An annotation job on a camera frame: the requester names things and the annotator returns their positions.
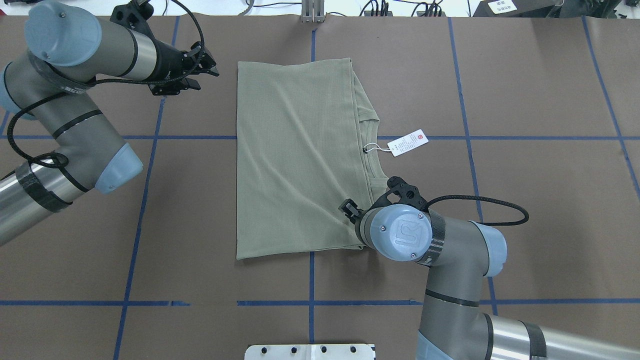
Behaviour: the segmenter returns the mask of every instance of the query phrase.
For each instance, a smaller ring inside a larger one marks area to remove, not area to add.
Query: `white floor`
[[[60,0],[61,3],[79,6],[85,8],[95,15],[111,15],[113,7],[118,4],[124,4],[128,0]],[[255,5],[271,4],[278,1],[298,0],[255,0]],[[156,8],[156,15],[162,14],[165,6],[165,0],[152,0],[152,5]],[[244,0],[182,0],[191,11],[204,13],[207,15],[237,15],[246,8]],[[358,16],[362,6],[366,4],[366,0],[325,0],[324,9],[326,12],[340,12],[348,16]],[[476,10],[480,0],[469,0],[471,12]],[[467,0],[442,0],[440,4],[447,16],[451,17],[467,17],[469,16],[469,5]],[[0,10],[8,15],[26,15],[32,5],[24,3],[0,3]],[[414,4],[402,3],[390,0],[389,10],[394,16],[410,16]],[[249,15],[280,15],[285,13],[299,14],[300,5],[276,5],[267,8],[254,8]],[[618,14],[623,14],[629,18],[640,18],[640,8],[632,8],[624,5],[624,1],[617,7]],[[167,15],[182,15],[184,11],[176,4],[169,0]]]

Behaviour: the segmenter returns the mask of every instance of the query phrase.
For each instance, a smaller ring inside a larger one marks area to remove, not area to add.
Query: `robotic arm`
[[[483,277],[507,258],[493,227],[443,217],[400,177],[368,210],[345,200],[340,210],[362,243],[395,261],[429,266],[416,360],[640,359],[640,350],[480,313]],[[387,196],[399,197],[392,204]]]
[[[25,24],[28,50],[0,73],[0,105],[16,114],[7,135],[27,162],[0,181],[0,246],[97,188],[109,193],[142,171],[142,162],[85,93],[106,82],[148,85],[154,95],[200,86],[190,74],[218,76],[201,41],[180,51],[153,36],[148,0],[117,6],[110,21],[44,1]],[[96,74],[123,79],[96,80]],[[39,120],[60,147],[31,157],[13,141],[18,117]]]

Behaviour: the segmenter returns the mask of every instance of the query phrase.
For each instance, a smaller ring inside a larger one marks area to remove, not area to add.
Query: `cloth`
[[[351,59],[238,63],[237,259],[361,249],[338,210],[367,209],[387,189],[379,118]]]

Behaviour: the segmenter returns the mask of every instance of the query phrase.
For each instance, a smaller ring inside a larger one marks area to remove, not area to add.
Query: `price tag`
[[[513,4],[512,0],[494,1],[494,2],[488,3],[488,5],[491,8],[491,11],[493,11],[493,13],[495,14],[508,13],[508,12],[518,10],[518,8]]]
[[[405,135],[400,139],[395,139],[394,141],[389,142],[387,147],[391,150],[391,153],[394,156],[398,156],[428,142],[429,139],[427,139],[420,129],[410,133],[409,135]]]

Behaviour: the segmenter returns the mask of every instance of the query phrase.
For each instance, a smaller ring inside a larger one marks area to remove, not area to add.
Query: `light blue cap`
[[[15,102],[13,102],[13,99],[9,95],[9,90],[7,90],[6,88],[6,83],[4,82],[4,73],[6,72],[6,68],[8,68],[9,65],[11,64],[5,66],[2,70],[2,73],[0,74],[0,106],[2,106],[6,111],[9,111],[12,114],[17,114],[21,109],[16,105]],[[36,118],[33,115],[24,114],[23,116],[21,116],[21,119],[35,120]]]
[[[116,152],[95,183],[95,188],[103,194],[108,194],[133,179],[142,171],[142,161],[133,151],[131,145],[124,144]]]
[[[432,342],[418,332],[418,347],[415,352],[415,360],[453,360],[444,351],[440,350]]]
[[[502,271],[502,265],[507,261],[507,241],[504,235],[494,228],[471,221],[482,233],[486,248],[489,251],[489,270],[484,276],[496,276]]]
[[[38,3],[24,25],[29,50],[55,66],[89,60],[102,41],[102,27],[90,12],[53,0]]]
[[[371,221],[371,242],[386,258],[419,260],[431,244],[431,222],[423,212],[409,205],[387,206]]]

